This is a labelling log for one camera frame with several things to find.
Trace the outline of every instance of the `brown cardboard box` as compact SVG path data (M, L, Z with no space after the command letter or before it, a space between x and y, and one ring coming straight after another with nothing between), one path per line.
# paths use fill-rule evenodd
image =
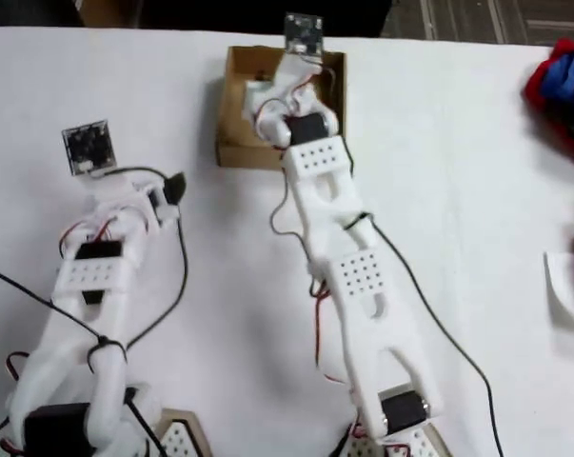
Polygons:
M219 108L216 154L221 167L280 169L281 151L257 138L251 124L242 117L245 82L271 79L285 51L267 47L231 47L226 63L223 97ZM331 74L323 71L312 83L321 100L337 113L340 133L346 124L346 55L325 52L324 65L335 71L331 93Z

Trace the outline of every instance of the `white table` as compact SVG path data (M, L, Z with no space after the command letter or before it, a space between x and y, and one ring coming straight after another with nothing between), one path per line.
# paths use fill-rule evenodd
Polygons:
M132 375L166 406L194 410L217 456L323 456L352 408L313 365L301 252L267 227L280 177L214 163L227 47L254 44L282 38L0 29L0 270L49 296L58 237L85 195L60 131L109 119L120 165L183 169L189 183L185 300L132 352ZM360 189L485 369L505 453L574 455L574 331L550 305L543 263L574 237L574 164L538 134L519 94L547 49L362 39L327 48L348 53ZM281 221L296 221L293 208ZM168 234L151 251L132 332L173 296L176 246ZM445 395L439 429L456 456L495 456L480 379L395 271ZM33 349L46 317L0 283L0 420L12 388L3 360ZM327 357L338 353L324 343Z

